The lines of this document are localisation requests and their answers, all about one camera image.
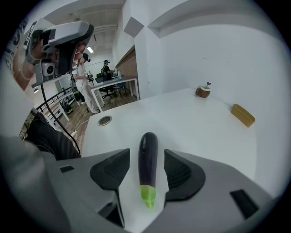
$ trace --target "wooden floor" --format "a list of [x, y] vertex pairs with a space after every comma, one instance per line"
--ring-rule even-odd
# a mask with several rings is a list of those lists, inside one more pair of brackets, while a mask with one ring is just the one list
[[[116, 94], [113, 95], [112, 98], [106, 97], [104, 99], [105, 105], [104, 107], [102, 107], [103, 111], [137, 101], [137, 98], [135, 96], [131, 96], [129, 91], [126, 91], [125, 94], [124, 90], [121, 90], [122, 98], [120, 97], [118, 91], [115, 92]], [[87, 105], [85, 103], [78, 106], [77, 102], [74, 101], [71, 104], [71, 107], [73, 109], [73, 112], [68, 115], [70, 121], [67, 121], [63, 115], [60, 116], [59, 120], [70, 134], [72, 134], [74, 130], [78, 131], [77, 143], [82, 153], [85, 131], [88, 124], [88, 122], [86, 121], [89, 120], [90, 116], [92, 116], [93, 114], [87, 112]]]

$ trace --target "ceiling light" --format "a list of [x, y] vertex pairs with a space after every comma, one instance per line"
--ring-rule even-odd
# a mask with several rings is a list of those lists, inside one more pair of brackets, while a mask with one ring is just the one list
[[91, 47], [87, 47], [87, 50], [89, 50], [90, 53], [94, 53], [94, 51], [91, 49]]

